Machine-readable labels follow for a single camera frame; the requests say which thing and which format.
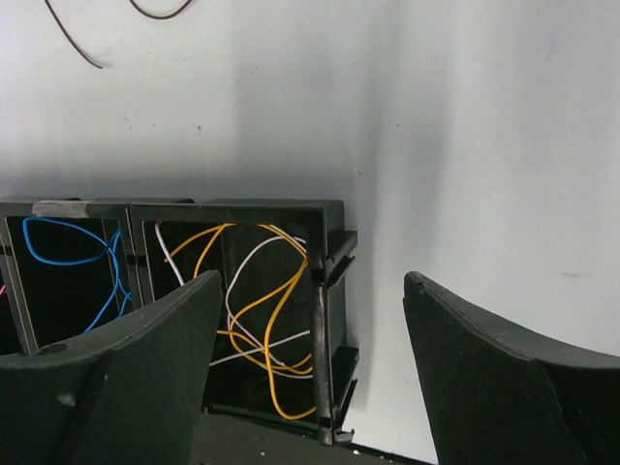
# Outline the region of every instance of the white wire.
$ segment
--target white wire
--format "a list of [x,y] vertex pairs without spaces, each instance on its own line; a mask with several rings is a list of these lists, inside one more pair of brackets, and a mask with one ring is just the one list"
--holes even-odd
[[[305,240],[303,240],[301,237],[290,236],[286,232],[282,231],[280,228],[278,228],[276,226],[273,226],[273,225],[270,225],[270,226],[274,230],[276,230],[279,233],[285,235],[290,240],[295,240],[296,242],[298,242],[300,244],[305,244]],[[172,255],[171,255],[170,251],[168,250],[168,247],[166,246],[166,242],[164,241],[164,238],[162,237],[162,233],[161,233],[160,228],[159,228],[159,223],[155,224],[155,234],[157,235],[157,241],[159,242],[159,246],[162,249],[162,252],[164,253],[164,256],[168,260],[168,263],[170,264],[170,266],[172,268],[172,271],[174,271],[174,275],[176,276],[176,279],[177,279],[179,285],[183,286],[185,284],[185,281],[183,280],[183,276],[181,275],[181,272],[179,271],[178,267],[176,266],[176,263],[174,262],[174,259],[172,258]],[[263,242],[261,242],[259,245],[257,245],[246,256],[246,258],[243,260],[243,262],[241,263],[241,265],[237,269],[236,273],[234,274],[234,277],[232,278],[231,283],[229,284],[229,286],[228,286],[228,288],[226,290],[226,298],[225,298],[225,305],[226,305],[226,310],[227,310],[227,313],[228,313],[227,320],[228,320],[228,329],[229,330],[231,330],[231,322],[233,321],[233,318],[234,318],[233,311],[231,310],[231,307],[230,307],[229,298],[230,298],[230,295],[231,295],[231,290],[233,289],[234,284],[236,283],[239,275],[241,274],[241,270],[243,269],[243,267],[245,265],[247,265],[247,263],[254,256],[254,254],[256,254],[259,250],[261,250],[263,247],[265,247],[266,244],[268,244],[270,242],[273,242],[275,240],[282,240],[282,239],[284,239],[284,238],[279,236],[279,235],[277,235],[275,237],[270,237],[269,239],[264,240]],[[303,245],[300,245],[300,247],[303,249],[304,252],[306,251],[306,249],[305,249],[305,247],[303,247]],[[259,347],[257,349],[252,349],[250,351],[246,351],[246,352],[243,352],[243,353],[234,354],[232,356],[225,356],[225,357],[220,358],[218,360],[212,361],[209,366],[214,366],[214,365],[217,365],[219,363],[223,363],[225,361],[233,360],[233,359],[238,358],[238,357],[243,357],[243,356],[248,356],[248,355],[251,355],[251,354],[255,354],[256,352],[264,352],[264,345],[261,343],[261,341],[259,341],[254,336],[254,334],[252,334],[245,327],[243,327],[240,322],[235,322],[235,324],[239,327],[239,329],[241,329],[241,331],[247,337],[249,337],[252,341],[254,341]],[[293,336],[289,336],[289,337],[287,337],[285,339],[282,339],[280,341],[270,343],[269,347],[279,346],[281,344],[293,341],[294,339],[296,339],[298,337],[302,337],[302,336],[305,336],[305,335],[308,335],[308,334],[310,334],[310,330],[305,330],[305,331],[299,332],[298,334],[295,334]],[[270,358],[275,363],[277,363],[277,364],[279,364],[281,366],[284,365],[284,362],[280,361],[273,354],[269,354],[269,355],[270,355]],[[261,366],[263,367],[263,369],[266,370],[266,365],[261,364]],[[312,378],[312,375],[296,375],[296,374],[281,373],[279,371],[273,371],[273,373],[276,374],[276,375],[285,377],[285,378],[294,378],[294,379],[303,379],[303,380],[307,380],[307,379],[311,379]]]
[[183,286],[185,284],[185,282],[183,281],[183,276],[181,275],[181,272],[176,266],[176,263],[172,259],[172,255],[168,251],[168,247],[166,247],[166,242],[164,242],[164,238],[162,237],[162,232],[159,231],[159,223],[155,223],[155,235],[157,235],[157,241],[159,242],[159,246],[162,248],[162,252],[164,252],[164,255],[166,256],[166,260],[168,260],[168,263],[172,267],[172,271],[174,271],[174,274],[176,275],[178,284],[180,286]]

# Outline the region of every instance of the white surface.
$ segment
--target white surface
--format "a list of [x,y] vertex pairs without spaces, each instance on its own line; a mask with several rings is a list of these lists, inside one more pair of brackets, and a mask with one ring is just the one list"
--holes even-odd
[[347,203],[357,442],[435,460],[409,270],[620,354],[617,2],[5,3],[0,194]]

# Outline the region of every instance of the brown wire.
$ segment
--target brown wire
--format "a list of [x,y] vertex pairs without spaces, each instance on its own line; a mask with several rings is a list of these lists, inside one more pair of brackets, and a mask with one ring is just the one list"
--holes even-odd
[[101,66],[100,64],[96,63],[90,56],[88,56],[79,46],[78,44],[76,44],[76,42],[71,38],[71,36],[69,35],[69,33],[67,32],[67,30],[65,29],[65,27],[62,25],[62,22],[60,22],[60,19],[58,19],[58,16],[56,15],[56,12],[54,11],[54,9],[51,7],[51,5],[49,4],[48,0],[45,0],[47,7],[49,8],[49,12],[51,13],[52,16],[54,16],[54,20],[56,21],[56,24],[58,24],[58,27],[60,27],[60,30],[62,31],[62,33],[65,35],[65,37],[67,38],[67,40],[69,41],[69,44],[71,44],[73,46],[73,48],[77,51],[77,53],[79,53],[82,58],[84,60],[86,60],[88,63],[90,63],[91,65],[93,65],[95,68],[99,69],[99,70],[103,70],[104,67]]
[[135,0],[129,0],[129,3],[132,4],[132,7],[134,7],[136,10],[138,10],[138,12],[141,15],[144,15],[146,17],[150,17],[151,19],[172,19],[173,17],[179,15],[183,10],[185,10],[187,7],[190,6],[190,3],[192,3],[194,0],[187,0],[183,5],[181,5],[181,7],[176,10],[173,13],[170,13],[169,15],[163,15],[163,16],[155,16],[152,15],[149,12],[146,12],[145,10],[143,10],[137,3]]

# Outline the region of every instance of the compartment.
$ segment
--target compartment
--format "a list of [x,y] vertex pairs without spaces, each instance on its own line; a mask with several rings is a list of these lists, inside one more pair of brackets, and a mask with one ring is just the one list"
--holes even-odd
[[131,311],[118,221],[10,216],[6,227],[39,347]]
[[9,304],[8,288],[2,275],[0,275],[0,356],[19,351],[19,339]]
[[[236,349],[231,336],[222,332],[216,338],[204,391],[203,405],[209,412],[315,432],[324,444],[351,439],[340,427],[355,387],[357,349],[347,346],[342,277],[351,262],[348,255],[355,248],[357,235],[343,231],[342,212],[339,201],[132,205],[145,301],[161,298],[180,285],[161,247],[157,228],[182,282],[209,269],[217,269],[222,275],[225,299],[220,331],[229,330],[227,303],[237,315],[280,288],[278,294],[239,317],[244,328],[263,344],[274,311],[285,293],[289,294],[269,335],[270,353],[296,370],[277,369],[277,362],[272,362],[273,390],[280,412],[274,406],[268,373],[256,363],[264,364],[264,353],[251,354],[255,361],[239,356],[239,352],[256,350],[257,344],[235,336]],[[177,250],[193,236],[197,237]],[[328,243],[333,250],[327,249]],[[293,277],[297,282],[288,292]],[[238,325],[233,330],[243,333]]]

